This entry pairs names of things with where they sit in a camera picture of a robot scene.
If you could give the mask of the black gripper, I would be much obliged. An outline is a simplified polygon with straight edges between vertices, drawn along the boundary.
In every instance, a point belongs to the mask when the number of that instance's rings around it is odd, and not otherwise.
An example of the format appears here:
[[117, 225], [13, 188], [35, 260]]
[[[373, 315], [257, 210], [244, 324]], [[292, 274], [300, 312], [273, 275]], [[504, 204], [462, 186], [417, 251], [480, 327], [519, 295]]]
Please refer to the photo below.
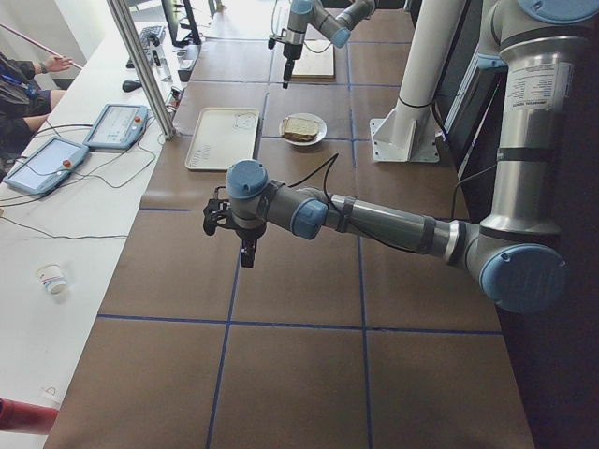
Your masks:
[[267, 226], [261, 224], [254, 228], [238, 228], [236, 235], [241, 239], [241, 266], [252, 268], [255, 263], [257, 242], [265, 234]]
[[287, 89], [293, 76], [293, 70], [295, 67], [295, 61], [301, 57], [302, 45], [301, 44], [284, 44], [284, 57], [287, 59], [285, 62], [284, 74], [283, 74], [283, 88]]

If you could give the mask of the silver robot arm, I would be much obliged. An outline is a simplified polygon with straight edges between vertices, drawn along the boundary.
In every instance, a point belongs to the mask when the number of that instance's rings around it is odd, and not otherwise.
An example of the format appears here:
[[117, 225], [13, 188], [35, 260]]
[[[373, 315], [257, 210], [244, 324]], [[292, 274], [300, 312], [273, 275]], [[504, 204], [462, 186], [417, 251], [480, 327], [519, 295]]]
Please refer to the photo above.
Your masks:
[[[379, 1], [351, 1], [337, 16], [321, 1], [292, 1], [286, 28], [269, 37], [269, 48], [284, 44], [284, 88], [291, 80], [300, 44], [312, 26], [337, 48]], [[434, 103], [442, 69], [466, 1], [422, 1], [397, 105], [371, 123], [375, 162], [423, 162], [416, 144]], [[479, 69], [506, 69], [506, 90], [496, 156], [491, 211], [480, 224], [438, 221], [360, 201], [323, 189], [293, 189], [269, 178], [254, 159], [226, 173], [228, 199], [213, 198], [204, 209], [204, 230], [212, 225], [241, 238], [241, 265], [254, 265], [257, 240], [267, 223], [294, 236], [314, 239], [321, 226], [373, 239], [406, 253], [438, 256], [462, 267], [500, 308], [541, 311], [562, 295], [566, 262], [553, 249], [560, 228], [550, 219], [556, 141], [569, 96], [574, 63], [589, 45], [598, 1], [482, 1], [476, 47]]]
[[352, 1], [351, 5], [337, 16], [333, 16], [321, 1], [293, 0], [290, 5], [287, 25], [279, 35], [271, 35], [269, 48], [276, 42], [284, 46], [285, 67], [283, 88], [291, 81], [295, 63], [300, 59], [307, 29], [312, 26], [336, 48], [342, 48], [349, 40], [351, 31], [362, 20], [370, 18], [378, 7], [377, 1]]

